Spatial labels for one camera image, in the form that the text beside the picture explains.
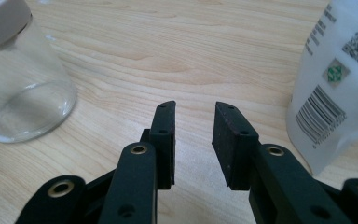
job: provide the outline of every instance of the light wooden surface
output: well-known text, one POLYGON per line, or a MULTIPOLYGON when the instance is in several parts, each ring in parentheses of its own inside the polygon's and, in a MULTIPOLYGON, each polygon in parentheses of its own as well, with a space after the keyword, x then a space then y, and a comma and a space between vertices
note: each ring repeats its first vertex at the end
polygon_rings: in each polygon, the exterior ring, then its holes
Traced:
MULTIPOLYGON (((13 223, 46 181, 87 182, 114 169, 124 146, 175 100, 176 185, 158 193, 158 223, 254 223, 211 145, 214 104, 235 105, 262 143, 289 148, 285 112, 303 44, 326 0, 28 0, 78 89, 53 132, 0 144, 0 223, 13 223)), ((358 177, 358 143, 320 175, 358 177)))

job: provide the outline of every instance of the wooden table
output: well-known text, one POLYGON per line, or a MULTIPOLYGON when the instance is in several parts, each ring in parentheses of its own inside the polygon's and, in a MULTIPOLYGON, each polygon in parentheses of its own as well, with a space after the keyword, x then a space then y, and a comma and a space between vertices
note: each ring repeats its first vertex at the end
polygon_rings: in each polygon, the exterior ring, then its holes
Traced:
MULTIPOLYGON (((28 0, 78 90, 70 117, 35 140, 0 143, 0 223, 46 181, 115 169, 158 104, 176 107, 176 185, 158 223, 254 223, 248 193, 226 187, 211 145, 216 101, 235 105, 262 143, 289 148, 285 113, 300 54, 327 0, 28 0)), ((358 142, 316 178, 358 177, 358 142)))

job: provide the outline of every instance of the clear glass jar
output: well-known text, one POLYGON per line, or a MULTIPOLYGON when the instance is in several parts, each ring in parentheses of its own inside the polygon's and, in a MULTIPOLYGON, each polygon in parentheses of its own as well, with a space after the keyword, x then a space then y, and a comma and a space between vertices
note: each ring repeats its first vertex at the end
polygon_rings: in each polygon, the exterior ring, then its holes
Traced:
POLYGON ((0 0, 0 142, 20 142, 57 127, 76 102, 76 87, 23 0, 0 0), (11 16, 2 19, 9 11, 11 16), (15 14, 21 21, 14 22, 15 14))

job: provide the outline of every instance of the white lid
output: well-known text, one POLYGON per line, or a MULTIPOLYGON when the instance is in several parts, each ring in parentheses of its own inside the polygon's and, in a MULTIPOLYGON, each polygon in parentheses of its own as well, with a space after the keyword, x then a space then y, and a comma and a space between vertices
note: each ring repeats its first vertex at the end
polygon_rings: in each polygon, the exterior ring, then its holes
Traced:
POLYGON ((31 18, 24 0, 0 0, 0 45, 16 35, 31 18))

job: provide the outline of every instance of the green logo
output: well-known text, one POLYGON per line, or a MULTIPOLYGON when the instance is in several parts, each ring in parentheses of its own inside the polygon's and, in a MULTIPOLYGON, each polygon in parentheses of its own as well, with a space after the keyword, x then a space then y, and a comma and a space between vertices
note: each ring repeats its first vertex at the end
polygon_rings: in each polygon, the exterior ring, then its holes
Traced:
POLYGON ((339 82, 342 79, 342 67, 333 66, 327 69, 327 81, 328 82, 339 82))
POLYGON ((334 59, 324 71, 324 79, 333 88, 337 87, 344 78, 350 73, 350 70, 339 60, 334 59))

